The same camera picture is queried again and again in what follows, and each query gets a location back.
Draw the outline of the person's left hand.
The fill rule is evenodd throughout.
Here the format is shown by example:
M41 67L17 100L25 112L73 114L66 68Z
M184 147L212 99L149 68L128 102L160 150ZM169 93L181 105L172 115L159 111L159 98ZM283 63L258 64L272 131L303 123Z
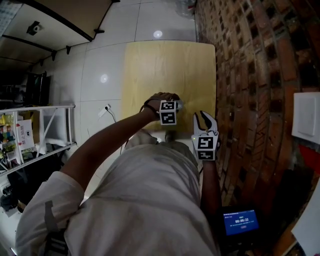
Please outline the person's left hand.
M175 101L180 100L180 97L175 93L169 92L158 92L152 95L149 99L144 102L144 106L149 106L153 108L155 111L160 110L161 101Z

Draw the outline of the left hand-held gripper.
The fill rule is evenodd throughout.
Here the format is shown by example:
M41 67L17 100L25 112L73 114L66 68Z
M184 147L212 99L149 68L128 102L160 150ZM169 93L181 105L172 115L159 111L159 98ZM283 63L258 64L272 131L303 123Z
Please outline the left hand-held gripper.
M159 107L160 124L174 126L177 124L177 112L181 109L180 100L161 100Z

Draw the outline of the person's right forearm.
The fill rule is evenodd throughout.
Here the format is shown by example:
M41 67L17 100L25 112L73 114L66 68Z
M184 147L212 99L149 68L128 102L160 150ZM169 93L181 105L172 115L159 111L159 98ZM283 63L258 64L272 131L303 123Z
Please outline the person's right forearm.
M222 206L219 175L214 161L204 161L202 166L202 190L200 208L209 218Z

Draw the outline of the black wrist band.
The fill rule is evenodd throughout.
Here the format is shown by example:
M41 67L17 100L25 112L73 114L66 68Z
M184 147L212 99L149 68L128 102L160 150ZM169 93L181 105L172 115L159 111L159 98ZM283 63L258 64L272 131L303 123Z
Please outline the black wrist band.
M149 105L149 102L151 101L151 99L148 99L144 102L144 104L141 106L139 112L142 112L144 109L148 108L150 109L154 116L157 117L158 119L160 118L160 113L158 110L156 110L153 106Z

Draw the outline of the small white wall panel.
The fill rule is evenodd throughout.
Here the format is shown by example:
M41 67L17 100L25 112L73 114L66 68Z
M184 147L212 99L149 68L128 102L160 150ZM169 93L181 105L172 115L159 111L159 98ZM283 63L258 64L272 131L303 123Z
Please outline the small white wall panel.
M291 135L320 145L320 92L294 93Z

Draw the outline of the red tape piece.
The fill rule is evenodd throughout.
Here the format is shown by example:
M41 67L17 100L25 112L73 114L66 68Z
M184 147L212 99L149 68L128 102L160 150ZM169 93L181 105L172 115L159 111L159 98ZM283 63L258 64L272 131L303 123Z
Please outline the red tape piece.
M320 153L303 145L298 147L305 165L320 175Z

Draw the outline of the white metal shelf rack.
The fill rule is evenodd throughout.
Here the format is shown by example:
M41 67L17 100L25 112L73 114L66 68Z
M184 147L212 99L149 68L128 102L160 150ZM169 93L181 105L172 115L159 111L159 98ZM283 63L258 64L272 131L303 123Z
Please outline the white metal shelf rack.
M20 150L18 145L21 164L11 169L0 165L0 177L76 146L72 121L74 109L74 105L58 105L0 110L0 114L13 115L17 139L17 122L31 120L34 140L34 147L29 149Z

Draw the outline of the white paper sheet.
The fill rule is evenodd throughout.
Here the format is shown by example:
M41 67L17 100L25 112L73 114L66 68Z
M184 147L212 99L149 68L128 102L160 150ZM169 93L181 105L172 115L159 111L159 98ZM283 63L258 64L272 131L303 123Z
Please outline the white paper sheet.
M320 179L291 232L306 256L320 255Z

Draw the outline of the person's white shirt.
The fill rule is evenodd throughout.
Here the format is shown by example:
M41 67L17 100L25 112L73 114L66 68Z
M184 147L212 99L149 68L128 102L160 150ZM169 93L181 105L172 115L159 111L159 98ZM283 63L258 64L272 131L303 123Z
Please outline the person's white shirt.
M39 255L57 225L71 256L219 256L200 201L199 173L186 156L159 144L127 151L88 199L54 172L23 211L15 249Z

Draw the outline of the black trolley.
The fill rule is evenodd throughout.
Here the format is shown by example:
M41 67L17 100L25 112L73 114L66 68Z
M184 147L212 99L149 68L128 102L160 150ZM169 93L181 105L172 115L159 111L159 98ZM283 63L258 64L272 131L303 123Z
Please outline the black trolley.
M51 78L47 72L28 73L24 103L26 105L47 106L49 104Z

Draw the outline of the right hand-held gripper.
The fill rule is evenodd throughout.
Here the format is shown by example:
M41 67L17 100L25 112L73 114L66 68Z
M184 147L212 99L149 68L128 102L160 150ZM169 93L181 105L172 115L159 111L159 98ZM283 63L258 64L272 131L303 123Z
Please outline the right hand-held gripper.
M217 121L207 112L201 110L200 115L208 131L201 130L198 114L192 117L194 134L191 136L194 154L200 161L215 161L218 146L219 132Z

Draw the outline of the small black wall holder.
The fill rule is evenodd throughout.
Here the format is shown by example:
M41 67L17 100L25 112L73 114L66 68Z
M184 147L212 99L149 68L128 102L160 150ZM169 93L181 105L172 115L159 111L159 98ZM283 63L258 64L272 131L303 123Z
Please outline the small black wall holder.
M41 26L40 26L40 22L38 21L34 21L28 28L27 28L27 31L26 33L31 35L31 36L34 36L36 35L40 30L41 30Z

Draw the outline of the blue screen tablet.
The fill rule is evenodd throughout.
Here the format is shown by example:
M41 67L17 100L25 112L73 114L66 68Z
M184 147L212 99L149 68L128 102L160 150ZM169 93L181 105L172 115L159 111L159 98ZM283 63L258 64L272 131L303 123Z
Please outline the blue screen tablet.
M252 205L223 206L218 212L221 238L226 243L253 243L261 231L261 220Z

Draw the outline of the white power strip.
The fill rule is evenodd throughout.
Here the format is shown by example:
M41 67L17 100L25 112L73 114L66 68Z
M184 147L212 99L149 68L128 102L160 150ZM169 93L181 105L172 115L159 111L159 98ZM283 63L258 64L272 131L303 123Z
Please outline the white power strip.
M111 106L109 104L102 108L101 111L98 113L99 118L101 118L105 113L109 112L110 108Z

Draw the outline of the beige partition panel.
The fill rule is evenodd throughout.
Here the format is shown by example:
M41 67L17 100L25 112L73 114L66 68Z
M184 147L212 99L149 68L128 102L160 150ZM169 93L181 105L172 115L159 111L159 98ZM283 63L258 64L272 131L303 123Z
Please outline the beige partition panel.
M0 37L0 71L26 70L56 54L56 50L34 42L8 35Z
M1 36L23 39L56 51L92 42L57 19L24 3L24 0L0 0L0 8L7 9L0 11L0 22L9 15ZM34 21L40 22L41 30L29 35L27 29Z
M24 0L45 14L71 28L88 41L93 41L112 4L121 0Z

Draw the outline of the black wall display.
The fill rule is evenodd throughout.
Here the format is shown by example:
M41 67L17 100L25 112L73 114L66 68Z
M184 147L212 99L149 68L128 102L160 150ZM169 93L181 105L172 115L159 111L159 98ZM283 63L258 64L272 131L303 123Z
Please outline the black wall display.
M310 168L287 169L281 181L284 198L289 202L303 201L310 190L313 174Z

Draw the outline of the person's left forearm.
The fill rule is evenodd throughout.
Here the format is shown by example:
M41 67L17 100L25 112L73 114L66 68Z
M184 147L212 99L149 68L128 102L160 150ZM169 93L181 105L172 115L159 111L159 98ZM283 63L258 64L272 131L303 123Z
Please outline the person's left forearm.
M98 167L131 136L147 124L157 121L157 116L145 108L94 134L69 158L61 172L74 179L85 190Z

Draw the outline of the assorted colourful shelf items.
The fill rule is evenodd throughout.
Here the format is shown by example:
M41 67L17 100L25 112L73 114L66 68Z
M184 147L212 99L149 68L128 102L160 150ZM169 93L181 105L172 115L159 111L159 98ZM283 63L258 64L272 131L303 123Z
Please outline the assorted colourful shelf items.
M12 114L0 114L0 165L12 169L22 162Z

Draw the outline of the person's beige trousers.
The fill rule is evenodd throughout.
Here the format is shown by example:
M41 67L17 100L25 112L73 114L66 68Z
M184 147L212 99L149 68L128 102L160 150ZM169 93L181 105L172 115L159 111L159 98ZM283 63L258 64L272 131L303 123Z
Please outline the person's beige trousers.
M153 137L145 129L141 129L128 140L128 143L124 148L124 151L141 151L144 148L147 148L149 146L155 146L157 144L158 140L156 137Z

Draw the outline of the white sign card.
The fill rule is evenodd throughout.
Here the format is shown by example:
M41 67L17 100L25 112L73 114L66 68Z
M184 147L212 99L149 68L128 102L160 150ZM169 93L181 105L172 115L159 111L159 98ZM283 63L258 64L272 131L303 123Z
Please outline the white sign card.
M35 146L32 121L30 119L20 120L16 124L17 142L21 151L33 148Z

